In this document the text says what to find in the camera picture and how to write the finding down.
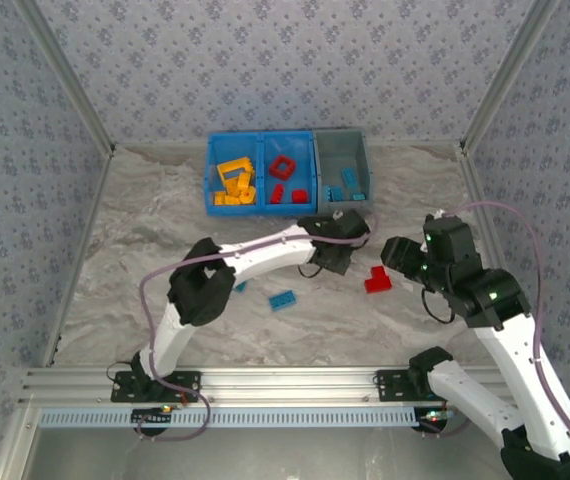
gray bin compartment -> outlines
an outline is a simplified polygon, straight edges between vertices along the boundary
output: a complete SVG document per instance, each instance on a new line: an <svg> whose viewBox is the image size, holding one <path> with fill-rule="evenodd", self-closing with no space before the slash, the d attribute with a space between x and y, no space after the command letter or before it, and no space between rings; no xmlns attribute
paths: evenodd
<svg viewBox="0 0 570 480"><path fill-rule="evenodd" d="M314 130L314 151L318 180L318 213L331 213L350 208L367 211L372 205L372 172L367 158L367 143L358 129ZM347 188L342 170L356 172L358 188ZM344 201L327 202L323 186L340 187ZM365 200L352 200L352 194L363 193Z"/></svg>

red lego brick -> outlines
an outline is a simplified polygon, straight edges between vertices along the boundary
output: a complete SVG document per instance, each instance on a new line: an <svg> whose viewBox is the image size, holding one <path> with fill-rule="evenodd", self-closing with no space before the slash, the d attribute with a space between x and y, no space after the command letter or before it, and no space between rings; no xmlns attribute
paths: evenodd
<svg viewBox="0 0 570 480"><path fill-rule="evenodd" d="M392 289L392 279L385 272L385 267L378 265L372 267L372 278L365 280L367 293L378 293Z"/></svg>
<svg viewBox="0 0 570 480"><path fill-rule="evenodd" d="M292 203L307 203L307 190L292 190Z"/></svg>
<svg viewBox="0 0 570 480"><path fill-rule="evenodd" d="M285 188L283 188L280 183L276 185L276 188L274 188L274 191L272 192L272 197L270 198L269 203L281 203L281 198L283 198L284 191Z"/></svg>
<svg viewBox="0 0 570 480"><path fill-rule="evenodd" d="M278 155L269 167L269 173L279 180L286 181L296 170L296 162L285 155Z"/></svg>

blue bin divider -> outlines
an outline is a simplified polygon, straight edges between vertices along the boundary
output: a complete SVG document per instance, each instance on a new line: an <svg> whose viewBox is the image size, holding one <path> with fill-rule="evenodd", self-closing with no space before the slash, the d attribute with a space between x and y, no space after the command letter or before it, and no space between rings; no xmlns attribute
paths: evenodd
<svg viewBox="0 0 570 480"><path fill-rule="evenodd" d="M318 193L316 190L316 159L314 157L314 136L312 132L264 132L263 148L262 213L275 215L316 213ZM296 169L288 180L280 180L269 173L269 167L278 155L285 155L296 162ZM269 200L278 184L284 187L283 198L280 204L272 205ZM307 203L292 202L292 191L298 189L307 192Z"/></svg>
<svg viewBox="0 0 570 480"><path fill-rule="evenodd" d="M269 167L278 155L296 162L296 170L287 181L272 177ZM214 192L225 190L216 166L249 157L255 177L254 205L214 205ZM283 199L278 205L269 203L277 184L284 187ZM292 190L305 189L308 203L292 203ZM223 132L212 133L207 147L207 169L203 180L205 209L208 215L299 215L316 213L318 203L314 136L311 131L278 132Z"/></svg>
<svg viewBox="0 0 570 480"><path fill-rule="evenodd" d="M256 215L261 213L260 190L262 187L263 148L260 132L212 133L207 146L207 170L203 181L205 209L208 215ZM214 205L214 192L225 190L216 166L249 157L255 176L251 185L256 187L256 201L253 205Z"/></svg>

patterned wallpaper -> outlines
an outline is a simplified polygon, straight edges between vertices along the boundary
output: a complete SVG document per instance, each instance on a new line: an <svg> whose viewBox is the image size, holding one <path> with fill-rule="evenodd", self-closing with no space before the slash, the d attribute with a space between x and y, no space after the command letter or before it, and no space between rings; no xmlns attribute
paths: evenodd
<svg viewBox="0 0 570 480"><path fill-rule="evenodd" d="M42 361L103 162L11 0L0 0L0 439Z"/></svg>
<svg viewBox="0 0 570 480"><path fill-rule="evenodd" d="M529 217L544 251L544 344L570 393L570 0L561 2L474 153L489 198ZM495 222L510 269L535 298L527 233Z"/></svg>
<svg viewBox="0 0 570 480"><path fill-rule="evenodd" d="M116 142L458 139L531 0L38 0Z"/></svg>

yellow lego brick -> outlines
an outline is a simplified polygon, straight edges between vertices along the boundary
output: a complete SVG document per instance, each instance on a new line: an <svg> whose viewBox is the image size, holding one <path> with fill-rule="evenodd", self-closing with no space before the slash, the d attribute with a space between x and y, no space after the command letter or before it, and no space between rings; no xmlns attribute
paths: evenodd
<svg viewBox="0 0 570 480"><path fill-rule="evenodd" d="M227 190L227 195L231 197L238 197L241 192L238 189L238 177L229 178L223 182L225 185L225 190Z"/></svg>
<svg viewBox="0 0 570 480"><path fill-rule="evenodd" d="M225 192L214 192L214 205L225 205Z"/></svg>
<svg viewBox="0 0 570 480"><path fill-rule="evenodd" d="M252 174L249 172L243 172L238 176L238 189L247 190L249 188L249 181L252 178Z"/></svg>
<svg viewBox="0 0 570 480"><path fill-rule="evenodd" d="M256 200L256 188L249 187L247 190L242 190L239 200L243 205L254 204Z"/></svg>
<svg viewBox="0 0 570 480"><path fill-rule="evenodd" d="M240 205L241 201L236 198L236 197L232 197L230 195L225 195L225 205Z"/></svg>
<svg viewBox="0 0 570 480"><path fill-rule="evenodd" d="M254 167L252 167L252 162L249 160L249 157L241 157L237 158L236 160L232 160L231 162L221 163L217 165L216 168L218 169L218 175L221 177L221 182L225 183L225 174L229 172L233 172L234 170L245 170L246 172L253 173Z"/></svg>

